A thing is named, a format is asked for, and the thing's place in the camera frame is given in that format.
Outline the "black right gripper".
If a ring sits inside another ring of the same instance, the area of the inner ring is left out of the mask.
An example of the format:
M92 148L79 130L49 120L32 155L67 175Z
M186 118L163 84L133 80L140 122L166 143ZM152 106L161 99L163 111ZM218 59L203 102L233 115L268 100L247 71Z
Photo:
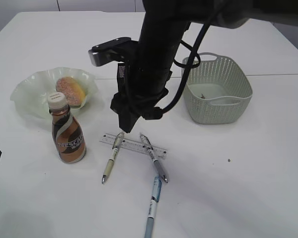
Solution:
M165 108L157 106L169 92L165 86L171 75L170 68L125 67L126 94L114 94L110 105L110 109L118 115L119 127L125 133L132 131L140 117L145 120L161 119L173 108L172 102Z

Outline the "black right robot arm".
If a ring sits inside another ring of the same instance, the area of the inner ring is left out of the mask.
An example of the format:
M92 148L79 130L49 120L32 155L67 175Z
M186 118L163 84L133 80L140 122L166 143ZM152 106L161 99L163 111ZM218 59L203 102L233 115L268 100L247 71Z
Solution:
M146 0L143 4L146 13L135 58L126 60L124 88L111 102L119 127L126 133L138 118L160 119L177 104L210 26L235 29L249 19L298 26L298 0ZM202 29L173 100L159 108L158 101L168 93L170 68L191 22L201 23Z

